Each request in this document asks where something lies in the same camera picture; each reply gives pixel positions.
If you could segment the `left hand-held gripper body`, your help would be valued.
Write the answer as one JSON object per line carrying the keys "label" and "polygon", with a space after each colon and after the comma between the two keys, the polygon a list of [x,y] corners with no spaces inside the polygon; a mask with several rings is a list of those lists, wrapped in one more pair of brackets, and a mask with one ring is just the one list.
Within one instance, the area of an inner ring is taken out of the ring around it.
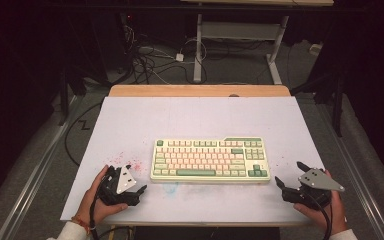
{"label": "left hand-held gripper body", "polygon": [[125,166],[118,168],[110,166],[98,187],[98,198],[107,206],[120,203],[136,206],[140,199],[136,196],[136,192],[129,192],[135,184],[136,180]]}

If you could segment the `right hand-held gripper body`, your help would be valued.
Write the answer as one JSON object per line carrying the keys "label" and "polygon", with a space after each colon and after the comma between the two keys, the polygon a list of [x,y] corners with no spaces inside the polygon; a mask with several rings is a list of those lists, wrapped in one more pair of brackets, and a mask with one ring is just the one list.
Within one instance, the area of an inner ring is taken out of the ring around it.
{"label": "right hand-held gripper body", "polygon": [[331,203],[331,191],[344,192],[345,188],[322,170],[311,168],[298,178],[299,188],[282,185],[282,198],[286,202],[300,203],[320,210]]}

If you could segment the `person's right hand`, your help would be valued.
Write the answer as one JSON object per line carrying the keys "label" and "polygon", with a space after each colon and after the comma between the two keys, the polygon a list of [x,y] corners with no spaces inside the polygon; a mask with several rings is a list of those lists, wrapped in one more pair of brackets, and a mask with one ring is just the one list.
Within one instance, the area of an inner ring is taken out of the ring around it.
{"label": "person's right hand", "polygon": [[[337,191],[332,191],[331,194],[331,204],[325,207],[324,211],[330,219],[329,225],[331,226],[331,235],[335,235],[346,231],[348,227],[345,217],[345,207],[342,203],[340,194]],[[329,225],[327,224],[325,216],[321,211],[308,208],[300,203],[295,203],[293,208],[308,217],[317,227],[321,229],[322,232],[325,232],[328,229]]]}

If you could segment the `person's left hand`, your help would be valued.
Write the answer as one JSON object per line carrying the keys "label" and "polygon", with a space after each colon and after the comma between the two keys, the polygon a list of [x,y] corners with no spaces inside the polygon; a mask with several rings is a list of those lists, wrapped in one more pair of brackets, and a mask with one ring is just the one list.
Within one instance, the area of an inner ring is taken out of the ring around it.
{"label": "person's left hand", "polygon": [[125,203],[107,206],[100,199],[95,199],[98,187],[107,170],[108,166],[105,165],[95,177],[90,188],[85,192],[77,212],[72,217],[74,222],[85,227],[90,227],[91,220],[94,220],[95,224],[99,224],[106,217],[119,213],[128,208],[128,205]]}

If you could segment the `aluminium floor rail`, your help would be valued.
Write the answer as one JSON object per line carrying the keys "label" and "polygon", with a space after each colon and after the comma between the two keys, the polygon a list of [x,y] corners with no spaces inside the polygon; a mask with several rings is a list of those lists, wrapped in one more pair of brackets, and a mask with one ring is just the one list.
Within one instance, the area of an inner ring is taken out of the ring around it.
{"label": "aluminium floor rail", "polygon": [[384,166],[348,103],[343,104],[340,133],[331,124],[331,107],[317,110],[336,151],[322,157],[335,179],[344,181],[348,226],[359,240],[384,240]]}
{"label": "aluminium floor rail", "polygon": [[51,166],[60,139],[83,97],[73,96],[69,113],[57,110],[33,135],[0,189],[0,240],[12,240],[21,226]]}

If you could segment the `white metal desk frame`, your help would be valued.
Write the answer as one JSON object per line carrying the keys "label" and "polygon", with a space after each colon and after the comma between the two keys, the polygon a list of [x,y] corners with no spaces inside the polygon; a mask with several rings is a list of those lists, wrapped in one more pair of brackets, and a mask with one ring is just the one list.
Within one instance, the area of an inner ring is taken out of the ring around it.
{"label": "white metal desk frame", "polygon": [[234,22],[211,22],[204,21],[202,15],[197,17],[196,42],[193,82],[202,82],[202,70],[204,53],[206,47],[202,42],[207,39],[233,39],[233,40],[263,40],[273,41],[273,50],[266,55],[266,62],[275,85],[282,85],[279,75],[276,58],[287,28],[289,17],[283,16],[281,21],[276,24],[269,23],[234,23]]}

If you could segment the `wooden table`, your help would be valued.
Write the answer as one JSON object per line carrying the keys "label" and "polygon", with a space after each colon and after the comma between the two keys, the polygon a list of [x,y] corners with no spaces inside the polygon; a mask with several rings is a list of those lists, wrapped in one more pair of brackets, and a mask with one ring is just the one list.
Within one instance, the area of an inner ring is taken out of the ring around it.
{"label": "wooden table", "polygon": [[[115,86],[112,131],[127,159],[150,172],[158,138],[260,136],[273,176],[295,184],[299,160],[316,153],[297,101],[283,86]],[[306,219],[283,202],[275,183],[149,183],[124,220],[138,225],[295,226]]]}

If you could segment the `green and cream keyboard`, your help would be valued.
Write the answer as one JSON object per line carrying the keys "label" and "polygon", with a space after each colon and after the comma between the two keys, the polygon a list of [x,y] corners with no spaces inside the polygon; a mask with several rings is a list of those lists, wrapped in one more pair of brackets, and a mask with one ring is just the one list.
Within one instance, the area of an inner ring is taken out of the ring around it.
{"label": "green and cream keyboard", "polygon": [[158,139],[151,166],[154,181],[253,184],[271,180],[259,137]]}

